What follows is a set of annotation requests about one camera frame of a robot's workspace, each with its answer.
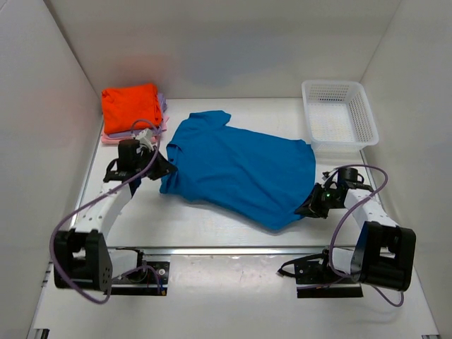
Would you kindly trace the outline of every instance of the robotic arm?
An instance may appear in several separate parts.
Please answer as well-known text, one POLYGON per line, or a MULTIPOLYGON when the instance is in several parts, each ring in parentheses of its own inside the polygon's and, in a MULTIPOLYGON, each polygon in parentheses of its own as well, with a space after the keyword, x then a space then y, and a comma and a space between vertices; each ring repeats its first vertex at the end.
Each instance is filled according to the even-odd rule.
MULTIPOLYGON (((326 218, 330 209, 351 209, 373 191, 369 185, 358 180, 355 168, 339 168, 337 182, 333 182, 335 174, 329 176, 323 186, 316 184, 295 213, 326 218)), ((334 270, 350 275, 356 282, 406 291, 411 281, 415 233, 400 227, 388 217, 374 197, 356 208, 352 215, 361 228, 355 250, 333 248, 330 256, 330 249, 326 249, 323 252, 323 269, 332 270, 333 266, 334 270), (387 249, 391 255, 382 255, 382 249, 387 249), (329 258, 333 262, 328 266, 329 258)))
MULTIPOLYGON (((99 195, 111 191, 119 182, 125 182, 142 172, 155 152, 157 155, 154 163, 142 177, 156 180, 177 171, 177 168, 154 148, 150 142, 151 138, 152 131, 145 129, 135 139, 119 142, 118 158, 107 166, 99 195)), ((112 286, 112 278, 141 265, 143 256, 141 252, 133 249, 109 252, 105 242, 114 221, 122 208, 132 199, 140 184, 141 178, 133 180, 91 206, 81 221, 69 231, 58 231, 56 234, 54 240, 56 259, 80 288, 107 291, 112 286)), ((57 270, 54 281, 58 288, 68 287, 57 270)))

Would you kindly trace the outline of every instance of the white wall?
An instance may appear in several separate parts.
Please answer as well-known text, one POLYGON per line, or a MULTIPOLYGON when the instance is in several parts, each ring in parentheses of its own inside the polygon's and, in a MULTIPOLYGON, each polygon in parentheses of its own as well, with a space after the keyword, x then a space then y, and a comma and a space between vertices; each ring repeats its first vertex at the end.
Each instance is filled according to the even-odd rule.
POLYGON ((399 0, 47 0, 96 92, 155 82, 169 97, 299 97, 358 81, 399 0))
POLYGON ((0 338, 23 339, 50 233, 73 208, 101 116, 45 4, 0 7, 0 338))
POLYGON ((383 202, 417 233, 415 265, 442 338, 452 338, 452 1, 403 0, 363 78, 390 175, 383 202))

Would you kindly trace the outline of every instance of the purple cloth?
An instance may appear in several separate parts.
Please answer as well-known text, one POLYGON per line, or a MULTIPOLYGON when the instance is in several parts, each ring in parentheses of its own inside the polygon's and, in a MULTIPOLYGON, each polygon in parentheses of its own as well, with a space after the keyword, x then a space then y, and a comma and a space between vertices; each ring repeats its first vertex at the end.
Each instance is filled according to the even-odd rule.
MULTIPOLYGON (((168 106, 167 106, 167 99, 166 97, 163 95, 163 93, 158 93, 157 94, 157 98, 158 98, 158 103, 160 105, 160 109, 162 110, 162 113, 164 113, 168 106)), ((136 133, 140 133, 143 129, 136 129, 136 133)), ((130 136, 130 131, 125 131, 125 132, 118 132, 118 133, 111 133, 111 134, 107 134, 109 138, 127 138, 130 136)))

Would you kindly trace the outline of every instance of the blue cloth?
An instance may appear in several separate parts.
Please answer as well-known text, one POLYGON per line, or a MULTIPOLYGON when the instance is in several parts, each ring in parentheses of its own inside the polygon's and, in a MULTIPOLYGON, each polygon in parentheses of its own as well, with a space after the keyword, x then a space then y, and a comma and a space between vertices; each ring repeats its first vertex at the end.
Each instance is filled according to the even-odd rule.
POLYGON ((167 146, 177 166, 160 193, 209 201, 271 230, 301 217, 294 211, 314 187, 316 161, 303 140, 228 127, 223 111, 191 113, 167 146))

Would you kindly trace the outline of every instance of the pink cloth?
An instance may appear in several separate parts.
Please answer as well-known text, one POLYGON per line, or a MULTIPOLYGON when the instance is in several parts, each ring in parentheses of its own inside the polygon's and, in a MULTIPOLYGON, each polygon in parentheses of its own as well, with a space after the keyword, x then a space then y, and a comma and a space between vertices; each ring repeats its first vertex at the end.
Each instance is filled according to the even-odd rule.
MULTIPOLYGON (((163 120, 162 120, 162 132, 165 132, 167 130, 167 121, 169 117, 166 114, 163 114, 163 120)), ((122 136, 120 138, 113 138, 109 136, 108 134, 105 134, 104 131, 102 131, 102 134, 100 135, 100 141, 105 145, 117 145, 121 140, 126 139, 132 139, 132 136, 122 136)), ((157 136, 153 136, 152 143, 157 143, 157 136)))

